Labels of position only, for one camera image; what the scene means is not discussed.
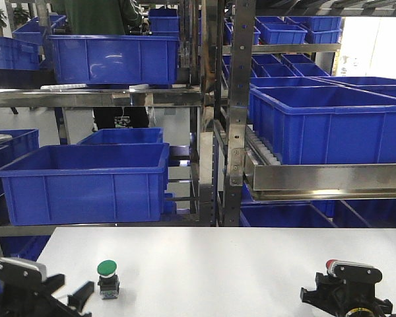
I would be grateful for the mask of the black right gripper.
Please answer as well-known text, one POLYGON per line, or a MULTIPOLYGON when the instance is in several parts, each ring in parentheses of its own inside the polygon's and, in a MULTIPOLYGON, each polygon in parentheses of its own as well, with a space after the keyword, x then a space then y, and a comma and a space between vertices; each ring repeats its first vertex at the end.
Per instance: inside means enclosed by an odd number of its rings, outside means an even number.
POLYGON ((317 272, 315 290, 301 288, 300 299, 332 316, 387 316, 390 300, 376 297, 382 272, 368 264, 337 260, 334 276, 317 272))

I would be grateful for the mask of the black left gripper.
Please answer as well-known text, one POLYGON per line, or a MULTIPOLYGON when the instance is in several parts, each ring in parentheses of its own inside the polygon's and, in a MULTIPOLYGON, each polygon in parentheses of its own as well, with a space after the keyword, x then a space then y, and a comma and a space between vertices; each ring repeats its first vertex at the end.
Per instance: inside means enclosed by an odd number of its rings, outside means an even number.
POLYGON ((65 286, 65 275, 47 275, 44 264, 16 257, 0 258, 0 316, 92 316, 83 308, 94 292, 87 281, 67 296, 67 303, 54 297, 65 286))

